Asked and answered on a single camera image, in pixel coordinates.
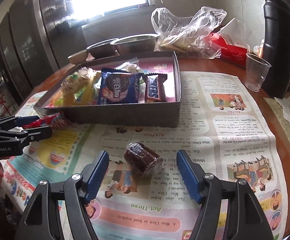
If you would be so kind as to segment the red snack packet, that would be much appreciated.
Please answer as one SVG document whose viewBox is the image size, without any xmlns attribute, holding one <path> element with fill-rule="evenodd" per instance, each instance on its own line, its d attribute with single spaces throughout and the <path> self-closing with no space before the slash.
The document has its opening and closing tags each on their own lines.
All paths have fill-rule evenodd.
<svg viewBox="0 0 290 240">
<path fill-rule="evenodd" d="M 51 115 L 46 115 L 42 118 L 39 118 L 30 124 L 23 125 L 23 129 L 38 128 L 42 126 L 48 126 L 50 128 L 64 128 L 69 124 L 69 121 L 65 118 L 62 112 L 57 112 Z"/>
</svg>

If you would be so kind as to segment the black thermos bottle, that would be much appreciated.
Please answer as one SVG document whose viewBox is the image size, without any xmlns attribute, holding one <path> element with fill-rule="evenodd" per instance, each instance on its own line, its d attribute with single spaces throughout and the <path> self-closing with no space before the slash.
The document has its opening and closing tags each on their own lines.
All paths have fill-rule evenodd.
<svg viewBox="0 0 290 240">
<path fill-rule="evenodd" d="M 265 0 L 265 42 L 262 58 L 271 64 L 263 90 L 283 98 L 290 83 L 290 8 L 284 0 Z"/>
</svg>

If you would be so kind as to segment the small brown cake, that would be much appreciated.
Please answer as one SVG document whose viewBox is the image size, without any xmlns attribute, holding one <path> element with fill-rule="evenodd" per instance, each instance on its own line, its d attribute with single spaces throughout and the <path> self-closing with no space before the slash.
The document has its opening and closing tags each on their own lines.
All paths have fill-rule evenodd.
<svg viewBox="0 0 290 240">
<path fill-rule="evenodd" d="M 162 158 L 155 151 L 136 141 L 126 145 L 124 159 L 142 178 L 157 174 L 162 164 Z"/>
</svg>

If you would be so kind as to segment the grey shallow cardboard box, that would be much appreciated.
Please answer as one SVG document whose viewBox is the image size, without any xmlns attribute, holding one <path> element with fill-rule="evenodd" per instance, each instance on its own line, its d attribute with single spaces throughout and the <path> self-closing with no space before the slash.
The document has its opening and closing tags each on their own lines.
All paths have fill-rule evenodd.
<svg viewBox="0 0 290 240">
<path fill-rule="evenodd" d="M 176 54 L 154 51 L 79 64 L 34 106 L 71 122 L 177 127 L 181 82 Z"/>
</svg>

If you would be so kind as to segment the clear plastic bag with bread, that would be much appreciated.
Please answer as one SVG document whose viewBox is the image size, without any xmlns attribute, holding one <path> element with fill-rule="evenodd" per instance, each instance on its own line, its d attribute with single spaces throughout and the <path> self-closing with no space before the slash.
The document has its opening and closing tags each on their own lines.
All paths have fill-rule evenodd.
<svg viewBox="0 0 290 240">
<path fill-rule="evenodd" d="M 197 59 L 219 58 L 221 47 L 212 42 L 211 36 L 226 16 L 225 10 L 211 7 L 201 7 L 192 17 L 179 17 L 167 8 L 156 8 L 151 15 L 157 34 L 155 50 Z"/>
</svg>

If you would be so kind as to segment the dark refrigerator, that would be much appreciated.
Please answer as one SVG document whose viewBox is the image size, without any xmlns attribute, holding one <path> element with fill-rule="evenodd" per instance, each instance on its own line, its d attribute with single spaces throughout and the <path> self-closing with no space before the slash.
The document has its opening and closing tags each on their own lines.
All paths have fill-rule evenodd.
<svg viewBox="0 0 290 240">
<path fill-rule="evenodd" d="M 20 105 L 86 47 L 72 0 L 0 0 L 0 71 Z"/>
</svg>

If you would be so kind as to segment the large steel bowl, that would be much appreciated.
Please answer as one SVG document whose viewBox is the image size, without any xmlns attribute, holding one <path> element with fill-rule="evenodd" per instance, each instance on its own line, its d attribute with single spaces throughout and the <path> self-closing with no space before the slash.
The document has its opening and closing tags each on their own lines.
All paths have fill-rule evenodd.
<svg viewBox="0 0 290 240">
<path fill-rule="evenodd" d="M 110 44 L 120 55 L 151 52 L 155 49 L 157 37 L 157 34 L 138 34 L 116 39 Z"/>
</svg>

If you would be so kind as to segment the clear sesame cake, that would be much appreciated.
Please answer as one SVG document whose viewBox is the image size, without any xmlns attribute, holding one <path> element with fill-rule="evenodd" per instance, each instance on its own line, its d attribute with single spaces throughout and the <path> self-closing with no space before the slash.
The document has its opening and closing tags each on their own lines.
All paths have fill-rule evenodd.
<svg viewBox="0 0 290 240">
<path fill-rule="evenodd" d="M 91 80 L 98 82 L 101 78 L 101 71 L 83 67 L 68 75 L 61 84 L 62 103 L 67 106 L 83 106 L 82 94 Z"/>
</svg>

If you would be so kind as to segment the clear red pastry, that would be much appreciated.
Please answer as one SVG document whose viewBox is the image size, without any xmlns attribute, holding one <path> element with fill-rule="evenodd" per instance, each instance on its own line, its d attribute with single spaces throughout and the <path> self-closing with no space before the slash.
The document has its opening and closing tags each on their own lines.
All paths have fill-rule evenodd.
<svg viewBox="0 0 290 240">
<path fill-rule="evenodd" d="M 119 65 L 115 69 L 123 70 L 123 71 L 129 72 L 129 73 L 132 73 L 132 74 L 138 74 L 138 73 L 143 74 L 144 71 L 139 67 L 138 64 L 139 64 L 138 60 L 130 60 L 130 61 L 126 61 L 126 62 L 122 63 L 121 65 Z"/>
</svg>

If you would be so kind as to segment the gold yellow snack packet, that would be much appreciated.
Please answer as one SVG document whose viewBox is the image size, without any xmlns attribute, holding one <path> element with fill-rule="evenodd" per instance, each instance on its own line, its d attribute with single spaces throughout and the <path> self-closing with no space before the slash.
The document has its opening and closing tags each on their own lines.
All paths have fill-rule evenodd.
<svg viewBox="0 0 290 240">
<path fill-rule="evenodd" d="M 95 105 L 98 100 L 99 87 L 95 80 L 91 80 L 82 94 L 82 105 Z"/>
</svg>

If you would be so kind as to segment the small ceramic bowl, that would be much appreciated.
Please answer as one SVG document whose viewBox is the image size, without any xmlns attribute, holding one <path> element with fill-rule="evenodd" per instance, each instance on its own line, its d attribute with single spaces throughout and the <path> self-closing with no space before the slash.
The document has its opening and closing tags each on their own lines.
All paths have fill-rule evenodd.
<svg viewBox="0 0 290 240">
<path fill-rule="evenodd" d="M 78 65 L 78 64 L 84 63 L 86 59 L 88 58 L 88 55 L 89 55 L 89 52 L 86 49 L 84 49 L 70 55 L 67 59 L 69 60 L 71 64 Z"/>
</svg>

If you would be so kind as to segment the Snickers bar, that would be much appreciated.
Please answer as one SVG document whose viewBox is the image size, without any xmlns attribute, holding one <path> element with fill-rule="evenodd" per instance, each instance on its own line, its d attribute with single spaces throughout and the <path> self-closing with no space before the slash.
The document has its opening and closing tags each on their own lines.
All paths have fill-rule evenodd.
<svg viewBox="0 0 290 240">
<path fill-rule="evenodd" d="M 146 84 L 145 103 L 166 102 L 165 87 L 163 83 L 167 80 L 167 74 L 149 73 L 144 74 L 142 77 Z"/>
</svg>

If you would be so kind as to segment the blue Oreo packet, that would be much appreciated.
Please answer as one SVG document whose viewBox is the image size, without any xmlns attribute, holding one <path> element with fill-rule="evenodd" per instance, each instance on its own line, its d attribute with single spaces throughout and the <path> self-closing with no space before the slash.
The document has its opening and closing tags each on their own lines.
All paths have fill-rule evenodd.
<svg viewBox="0 0 290 240">
<path fill-rule="evenodd" d="M 132 74 L 114 68 L 103 68 L 97 104 L 138 103 L 141 76 L 141 73 Z"/>
</svg>

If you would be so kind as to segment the orange pill bottle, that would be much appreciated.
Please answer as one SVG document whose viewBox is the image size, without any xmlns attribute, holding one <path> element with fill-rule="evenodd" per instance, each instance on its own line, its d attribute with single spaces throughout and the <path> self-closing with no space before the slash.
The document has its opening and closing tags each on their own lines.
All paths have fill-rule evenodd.
<svg viewBox="0 0 290 240">
<path fill-rule="evenodd" d="M 260 44 L 259 46 L 255 46 L 255 47 L 253 48 L 253 53 L 254 53 L 255 55 L 257 55 L 258 57 L 262 57 L 264 42 L 265 42 L 265 40 L 262 39 L 262 40 L 261 40 L 261 44 Z"/>
</svg>

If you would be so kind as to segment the newspaper sheet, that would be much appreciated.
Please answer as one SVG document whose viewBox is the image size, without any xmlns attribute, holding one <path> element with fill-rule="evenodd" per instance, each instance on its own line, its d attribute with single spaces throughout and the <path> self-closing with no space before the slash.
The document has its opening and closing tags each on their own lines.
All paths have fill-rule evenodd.
<svg viewBox="0 0 290 240">
<path fill-rule="evenodd" d="M 282 239 L 287 189 L 276 142 L 238 77 L 181 75 L 176 128 L 72 124 L 4 162 L 24 212 L 19 239 Z"/>
</svg>

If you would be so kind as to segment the red tissue box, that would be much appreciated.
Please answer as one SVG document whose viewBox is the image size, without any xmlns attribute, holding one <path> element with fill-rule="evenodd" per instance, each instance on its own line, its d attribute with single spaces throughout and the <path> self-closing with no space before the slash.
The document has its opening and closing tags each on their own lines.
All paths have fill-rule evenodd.
<svg viewBox="0 0 290 240">
<path fill-rule="evenodd" d="M 220 58 L 246 67 L 247 53 L 250 52 L 248 38 L 252 32 L 240 20 L 233 18 L 216 33 L 210 33 L 206 41 L 221 49 Z"/>
</svg>

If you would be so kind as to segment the clear plastic cup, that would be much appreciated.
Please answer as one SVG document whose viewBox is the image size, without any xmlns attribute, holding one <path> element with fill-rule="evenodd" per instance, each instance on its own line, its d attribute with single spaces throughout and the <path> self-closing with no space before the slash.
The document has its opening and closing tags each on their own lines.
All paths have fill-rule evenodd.
<svg viewBox="0 0 290 240">
<path fill-rule="evenodd" d="M 252 53 L 246 53 L 246 57 L 246 80 L 244 84 L 249 90 L 258 92 L 272 65 Z"/>
</svg>

